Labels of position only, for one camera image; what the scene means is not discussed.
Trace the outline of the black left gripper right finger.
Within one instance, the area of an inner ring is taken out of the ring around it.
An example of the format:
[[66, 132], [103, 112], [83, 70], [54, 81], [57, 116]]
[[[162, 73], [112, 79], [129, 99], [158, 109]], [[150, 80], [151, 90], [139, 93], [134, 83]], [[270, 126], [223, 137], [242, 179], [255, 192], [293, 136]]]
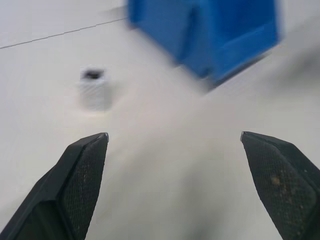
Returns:
[[320, 169], [294, 144], [244, 131], [252, 179], [282, 240], [320, 240]]

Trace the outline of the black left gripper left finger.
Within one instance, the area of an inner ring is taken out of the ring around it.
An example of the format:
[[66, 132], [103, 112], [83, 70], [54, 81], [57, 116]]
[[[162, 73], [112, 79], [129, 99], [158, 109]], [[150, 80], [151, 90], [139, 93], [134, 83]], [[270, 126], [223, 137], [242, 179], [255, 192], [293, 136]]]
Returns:
[[85, 240], [100, 193], [109, 135], [70, 144], [33, 186], [0, 240]]

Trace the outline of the white coupler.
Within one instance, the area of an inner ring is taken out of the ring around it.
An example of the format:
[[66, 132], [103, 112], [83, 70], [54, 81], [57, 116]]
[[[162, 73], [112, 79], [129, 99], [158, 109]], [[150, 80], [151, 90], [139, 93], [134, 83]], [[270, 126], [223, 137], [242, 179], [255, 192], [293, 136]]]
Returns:
[[112, 105], [111, 81], [104, 69], [86, 69], [80, 76], [78, 91], [80, 104], [88, 111], [104, 112]]

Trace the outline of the blue plastic bin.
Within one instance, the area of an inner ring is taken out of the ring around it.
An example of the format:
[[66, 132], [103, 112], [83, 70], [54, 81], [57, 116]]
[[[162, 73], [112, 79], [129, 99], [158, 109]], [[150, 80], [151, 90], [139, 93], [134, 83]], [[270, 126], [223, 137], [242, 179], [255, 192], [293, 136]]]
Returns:
[[280, 40], [276, 0], [127, 0], [127, 17], [178, 64], [215, 84]]

